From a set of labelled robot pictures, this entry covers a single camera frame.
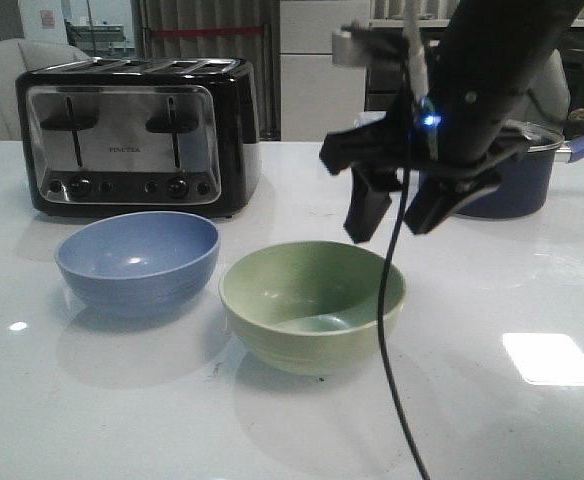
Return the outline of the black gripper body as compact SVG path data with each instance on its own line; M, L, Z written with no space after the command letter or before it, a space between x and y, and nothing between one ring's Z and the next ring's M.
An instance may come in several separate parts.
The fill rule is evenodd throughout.
M497 165L518 154L527 141L501 130L525 89L488 82L434 83L417 104L403 88L383 118L328 134L320 159L332 175L361 174L374 191L399 189L397 169L419 170L463 195L498 189Z

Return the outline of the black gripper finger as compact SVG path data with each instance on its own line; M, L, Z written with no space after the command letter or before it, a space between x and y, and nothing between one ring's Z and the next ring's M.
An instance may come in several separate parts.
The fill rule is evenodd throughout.
M354 166L350 169L352 190L344 228L355 243L368 242L378 229L392 200L402 189L394 170Z
M458 210L495 192L501 182L498 172L486 172L466 179L423 175L405 213L404 223L413 234L430 233Z

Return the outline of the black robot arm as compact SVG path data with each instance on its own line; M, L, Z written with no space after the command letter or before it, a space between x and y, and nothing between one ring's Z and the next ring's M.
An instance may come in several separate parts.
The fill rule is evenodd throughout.
M463 1L432 52L412 14L401 32L349 25L335 33L347 63L399 69L386 114L328 134L320 151L330 173L352 173L344 223L352 241L371 239L411 171L425 176L404 216L415 234L499 188L498 166L529 145L507 117L582 7L579 1Z

